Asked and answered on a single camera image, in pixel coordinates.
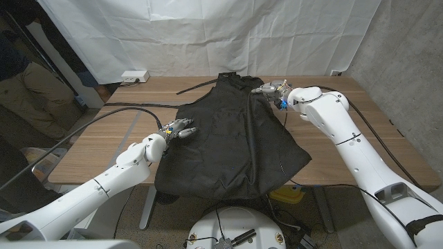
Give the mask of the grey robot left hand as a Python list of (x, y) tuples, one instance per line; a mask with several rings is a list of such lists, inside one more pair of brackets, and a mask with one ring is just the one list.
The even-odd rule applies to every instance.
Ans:
[(197, 131), (196, 127), (188, 127), (193, 123), (193, 119), (183, 118), (173, 120), (159, 129), (158, 135), (162, 136), (166, 143), (174, 138), (186, 138)]

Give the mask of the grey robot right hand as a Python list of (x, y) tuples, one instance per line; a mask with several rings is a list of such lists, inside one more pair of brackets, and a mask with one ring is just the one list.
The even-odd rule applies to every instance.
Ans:
[(293, 88), (287, 84), (286, 80), (274, 80), (253, 89), (251, 93), (262, 94), (268, 102), (274, 103), (279, 110), (283, 110), (288, 107), (288, 96), (292, 91)]

